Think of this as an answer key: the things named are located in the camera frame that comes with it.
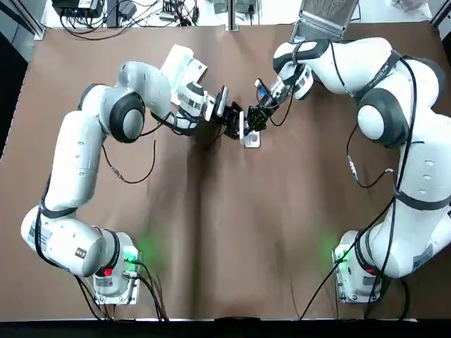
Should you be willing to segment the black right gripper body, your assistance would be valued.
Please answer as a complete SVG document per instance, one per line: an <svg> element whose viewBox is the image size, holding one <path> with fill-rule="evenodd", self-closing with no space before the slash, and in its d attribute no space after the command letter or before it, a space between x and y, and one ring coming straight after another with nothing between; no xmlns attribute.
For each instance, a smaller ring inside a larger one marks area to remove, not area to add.
<svg viewBox="0 0 451 338"><path fill-rule="evenodd" d="M264 115L273 115L279 107L279 102L268 92L259 92L259 110Z"/></svg>

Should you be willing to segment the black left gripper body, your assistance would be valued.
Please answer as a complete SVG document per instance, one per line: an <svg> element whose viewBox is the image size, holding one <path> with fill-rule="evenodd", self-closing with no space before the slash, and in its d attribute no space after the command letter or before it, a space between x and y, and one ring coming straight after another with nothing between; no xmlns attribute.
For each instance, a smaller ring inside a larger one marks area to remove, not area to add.
<svg viewBox="0 0 451 338"><path fill-rule="evenodd" d="M225 105L221 118L226 127L233 127L237 121L237 109L234 105Z"/></svg>

